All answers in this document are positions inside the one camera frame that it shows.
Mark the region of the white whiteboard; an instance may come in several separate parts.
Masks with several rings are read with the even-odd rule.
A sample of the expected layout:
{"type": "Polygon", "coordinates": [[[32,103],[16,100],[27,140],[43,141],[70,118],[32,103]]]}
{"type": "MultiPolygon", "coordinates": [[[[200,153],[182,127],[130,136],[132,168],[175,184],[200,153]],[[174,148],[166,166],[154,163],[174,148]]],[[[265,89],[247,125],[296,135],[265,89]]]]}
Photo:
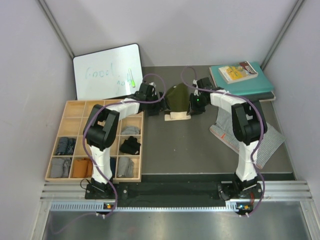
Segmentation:
{"type": "Polygon", "coordinates": [[[137,43],[83,54],[73,58],[76,97],[79,101],[113,99],[139,90],[143,82],[137,43]],[[132,87],[129,69],[133,74],[132,87]]]}

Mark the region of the navy rolled garment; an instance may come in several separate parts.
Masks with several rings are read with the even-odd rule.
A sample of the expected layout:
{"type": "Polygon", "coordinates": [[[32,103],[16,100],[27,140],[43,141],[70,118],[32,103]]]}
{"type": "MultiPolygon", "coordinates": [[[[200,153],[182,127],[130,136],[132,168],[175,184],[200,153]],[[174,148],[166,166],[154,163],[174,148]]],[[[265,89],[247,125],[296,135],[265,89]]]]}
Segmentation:
{"type": "Polygon", "coordinates": [[[116,174],[116,161],[117,159],[115,157],[110,157],[110,169],[112,172],[112,177],[115,177],[116,174]]]}

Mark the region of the black rolled garment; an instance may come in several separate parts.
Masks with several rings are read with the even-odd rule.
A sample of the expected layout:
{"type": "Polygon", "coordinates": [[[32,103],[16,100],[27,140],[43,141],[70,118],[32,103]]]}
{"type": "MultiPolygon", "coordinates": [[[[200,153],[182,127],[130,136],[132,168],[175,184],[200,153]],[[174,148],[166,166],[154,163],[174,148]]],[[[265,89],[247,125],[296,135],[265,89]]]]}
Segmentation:
{"type": "Polygon", "coordinates": [[[124,140],[123,144],[119,148],[119,151],[124,154],[139,155],[140,147],[141,143],[138,142],[138,139],[130,136],[128,139],[124,140]]]}

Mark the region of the yellow paperback book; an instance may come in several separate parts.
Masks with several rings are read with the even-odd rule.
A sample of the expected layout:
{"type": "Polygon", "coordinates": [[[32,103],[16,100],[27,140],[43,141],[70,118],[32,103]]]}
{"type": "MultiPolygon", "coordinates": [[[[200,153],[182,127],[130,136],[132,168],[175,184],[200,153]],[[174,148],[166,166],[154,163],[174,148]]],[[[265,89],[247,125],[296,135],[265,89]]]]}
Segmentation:
{"type": "Polygon", "coordinates": [[[259,75],[248,61],[219,67],[218,72],[227,84],[246,81],[259,75]]]}

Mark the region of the grey rolled socks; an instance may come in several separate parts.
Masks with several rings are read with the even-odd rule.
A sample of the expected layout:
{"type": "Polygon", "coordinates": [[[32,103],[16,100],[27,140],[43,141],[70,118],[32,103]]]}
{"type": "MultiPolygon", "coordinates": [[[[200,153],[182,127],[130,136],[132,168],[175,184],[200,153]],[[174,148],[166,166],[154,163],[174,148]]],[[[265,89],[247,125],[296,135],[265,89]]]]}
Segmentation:
{"type": "Polygon", "coordinates": [[[71,158],[54,157],[51,159],[51,170],[49,176],[51,178],[68,178],[71,169],[71,158]]]}

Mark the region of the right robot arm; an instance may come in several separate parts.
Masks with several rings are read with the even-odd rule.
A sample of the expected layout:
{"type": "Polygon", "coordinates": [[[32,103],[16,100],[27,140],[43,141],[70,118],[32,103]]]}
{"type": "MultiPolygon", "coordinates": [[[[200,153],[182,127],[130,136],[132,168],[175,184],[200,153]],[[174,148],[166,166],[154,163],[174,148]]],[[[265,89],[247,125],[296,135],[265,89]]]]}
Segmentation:
{"type": "Polygon", "coordinates": [[[203,113],[207,105],[231,114],[233,135],[239,142],[238,165],[231,190],[221,188],[219,192],[223,199],[230,199],[234,195],[245,198],[258,184],[258,149],[268,130],[260,102],[252,102],[222,88],[215,88],[208,77],[193,80],[192,88],[194,93],[190,95],[191,114],[203,113]]]}

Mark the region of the light grey underwear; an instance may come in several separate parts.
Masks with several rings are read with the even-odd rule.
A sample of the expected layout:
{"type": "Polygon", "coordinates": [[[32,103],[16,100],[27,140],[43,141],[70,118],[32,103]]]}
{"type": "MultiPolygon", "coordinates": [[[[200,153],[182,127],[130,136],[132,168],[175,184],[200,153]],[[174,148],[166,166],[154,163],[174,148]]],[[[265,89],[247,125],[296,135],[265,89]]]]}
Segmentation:
{"type": "Polygon", "coordinates": [[[137,126],[129,125],[125,126],[122,131],[121,135],[139,135],[141,132],[141,129],[137,126]]]}

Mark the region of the orange rolled garment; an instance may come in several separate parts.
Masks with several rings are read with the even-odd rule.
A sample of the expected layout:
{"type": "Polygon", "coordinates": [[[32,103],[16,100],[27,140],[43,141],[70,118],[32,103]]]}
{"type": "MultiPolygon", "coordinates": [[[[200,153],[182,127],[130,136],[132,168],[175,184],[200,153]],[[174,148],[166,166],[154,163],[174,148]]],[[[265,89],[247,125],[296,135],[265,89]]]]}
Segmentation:
{"type": "Polygon", "coordinates": [[[72,178],[90,178],[93,173],[93,163],[89,158],[75,158],[73,160],[72,178]]]}

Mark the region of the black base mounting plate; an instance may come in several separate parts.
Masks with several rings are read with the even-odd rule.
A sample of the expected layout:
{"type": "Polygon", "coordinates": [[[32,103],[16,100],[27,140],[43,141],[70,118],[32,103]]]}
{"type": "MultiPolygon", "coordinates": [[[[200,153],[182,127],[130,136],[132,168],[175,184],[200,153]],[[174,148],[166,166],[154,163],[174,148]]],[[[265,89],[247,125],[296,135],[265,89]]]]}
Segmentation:
{"type": "Polygon", "coordinates": [[[232,174],[145,175],[141,182],[120,182],[102,191],[92,184],[86,187],[86,200],[116,200],[123,208],[196,208],[224,207],[228,200],[259,199],[262,186],[238,192],[232,174]]]}

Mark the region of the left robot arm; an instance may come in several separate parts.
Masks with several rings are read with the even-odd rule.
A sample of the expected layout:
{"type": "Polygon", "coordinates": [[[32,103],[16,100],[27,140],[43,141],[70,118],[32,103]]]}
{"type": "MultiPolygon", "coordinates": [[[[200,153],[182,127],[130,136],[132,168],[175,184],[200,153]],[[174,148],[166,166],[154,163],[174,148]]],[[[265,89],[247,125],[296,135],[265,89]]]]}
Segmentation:
{"type": "Polygon", "coordinates": [[[86,186],[85,199],[102,200],[117,196],[112,183],[110,152],[117,136],[119,121],[160,106],[164,98],[165,93],[157,92],[153,83],[143,82],[138,91],[121,101],[93,106],[82,139],[83,146],[89,146],[90,151],[85,152],[93,164],[93,174],[86,186]]]}

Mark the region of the green whiteboard marker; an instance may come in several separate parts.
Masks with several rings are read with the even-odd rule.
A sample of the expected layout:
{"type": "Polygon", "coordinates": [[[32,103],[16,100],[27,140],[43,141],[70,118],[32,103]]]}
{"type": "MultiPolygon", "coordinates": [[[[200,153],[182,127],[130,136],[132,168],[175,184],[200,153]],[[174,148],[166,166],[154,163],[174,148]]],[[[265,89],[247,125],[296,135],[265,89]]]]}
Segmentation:
{"type": "Polygon", "coordinates": [[[135,88],[135,87],[136,87],[136,84],[135,84],[135,80],[134,80],[134,78],[133,78],[132,70],[129,68],[129,69],[128,69],[128,72],[129,72],[129,76],[130,76],[131,86],[132,86],[133,88],[135,88]]]}

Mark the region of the grey striped boxer shorts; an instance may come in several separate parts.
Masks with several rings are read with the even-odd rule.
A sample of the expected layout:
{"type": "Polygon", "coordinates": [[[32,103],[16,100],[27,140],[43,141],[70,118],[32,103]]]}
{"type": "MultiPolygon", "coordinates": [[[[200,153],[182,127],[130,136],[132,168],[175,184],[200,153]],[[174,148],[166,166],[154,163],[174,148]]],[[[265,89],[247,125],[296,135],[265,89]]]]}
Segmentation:
{"type": "MultiPolygon", "coordinates": [[[[285,137],[281,133],[268,122],[266,124],[267,132],[264,134],[257,152],[256,166],[259,169],[262,169],[265,166],[267,161],[285,141],[285,137]]],[[[235,153],[239,153],[239,141],[234,136],[232,116],[229,112],[219,108],[216,122],[209,130],[235,153]]]]}

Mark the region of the wooden compartment tray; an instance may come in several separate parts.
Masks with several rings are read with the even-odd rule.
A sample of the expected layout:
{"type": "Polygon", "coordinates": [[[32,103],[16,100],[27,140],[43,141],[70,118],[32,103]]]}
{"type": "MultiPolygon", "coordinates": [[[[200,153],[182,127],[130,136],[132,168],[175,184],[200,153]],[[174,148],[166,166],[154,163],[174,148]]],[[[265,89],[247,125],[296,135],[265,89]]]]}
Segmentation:
{"type": "MultiPolygon", "coordinates": [[[[67,101],[64,107],[64,111],[62,114],[62,118],[60,121],[60,125],[58,128],[57,136],[55,139],[54,147],[51,153],[51,157],[49,160],[49,165],[47,167],[47,171],[45,174],[45,180],[48,182],[60,182],[60,183],[71,183],[77,182],[79,183],[81,178],[72,178],[71,175],[73,173],[73,164],[74,159],[82,159],[89,158],[85,152],[87,149],[90,152],[90,148],[88,145],[83,147],[83,131],[92,111],[94,105],[108,105],[112,103],[118,102],[118,99],[114,100],[87,100],[87,101],[78,101],[71,100],[67,101]],[[55,155],[56,148],[58,145],[58,141],[61,137],[68,137],[76,139],[75,149],[73,155],[55,155]],[[69,171],[68,178],[51,178],[51,160],[52,158],[71,158],[71,167],[69,171]]],[[[115,140],[110,147],[110,156],[116,158],[116,164],[118,164],[119,157],[129,157],[133,163],[133,177],[132,178],[120,178],[117,177],[117,173],[114,176],[114,182],[135,182],[139,183],[142,180],[142,150],[143,147],[140,146],[139,155],[130,155],[127,153],[120,152],[120,146],[124,143],[124,140],[128,139],[130,136],[137,138],[139,143],[143,143],[144,137],[144,113],[140,112],[135,115],[130,115],[124,119],[121,119],[117,126],[117,131],[115,135],[115,140]],[[139,135],[121,135],[121,131],[126,126],[135,126],[140,128],[139,135]]]]}

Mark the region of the grey rolled garment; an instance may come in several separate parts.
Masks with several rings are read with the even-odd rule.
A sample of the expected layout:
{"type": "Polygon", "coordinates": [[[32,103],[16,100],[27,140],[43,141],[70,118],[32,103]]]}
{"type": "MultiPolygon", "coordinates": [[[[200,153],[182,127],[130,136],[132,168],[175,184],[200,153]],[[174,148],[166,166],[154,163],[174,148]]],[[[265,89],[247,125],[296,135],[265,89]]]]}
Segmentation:
{"type": "Polygon", "coordinates": [[[118,159],[117,168],[118,178],[133,178],[134,177],[134,162],[127,156],[120,156],[118,159]]]}

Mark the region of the green sports bra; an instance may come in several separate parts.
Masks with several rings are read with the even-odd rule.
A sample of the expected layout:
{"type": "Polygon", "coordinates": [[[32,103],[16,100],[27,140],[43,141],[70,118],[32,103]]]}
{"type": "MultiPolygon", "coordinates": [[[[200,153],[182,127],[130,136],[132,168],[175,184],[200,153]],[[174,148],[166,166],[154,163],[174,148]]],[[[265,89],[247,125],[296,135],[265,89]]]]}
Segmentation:
{"type": "Polygon", "coordinates": [[[191,119],[191,115],[188,114],[190,95],[188,87],[184,83],[174,85],[167,91],[165,103],[168,111],[168,113],[164,115],[164,120],[166,122],[191,119]]]}

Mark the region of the dark blue rolled socks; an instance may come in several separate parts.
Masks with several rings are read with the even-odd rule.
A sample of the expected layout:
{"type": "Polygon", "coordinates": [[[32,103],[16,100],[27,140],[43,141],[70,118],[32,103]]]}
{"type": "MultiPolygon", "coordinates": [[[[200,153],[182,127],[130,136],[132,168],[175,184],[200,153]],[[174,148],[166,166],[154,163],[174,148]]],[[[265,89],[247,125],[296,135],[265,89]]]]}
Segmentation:
{"type": "Polygon", "coordinates": [[[70,137],[61,137],[58,140],[57,147],[55,150],[56,156],[71,156],[74,154],[76,139],[70,137]]]}

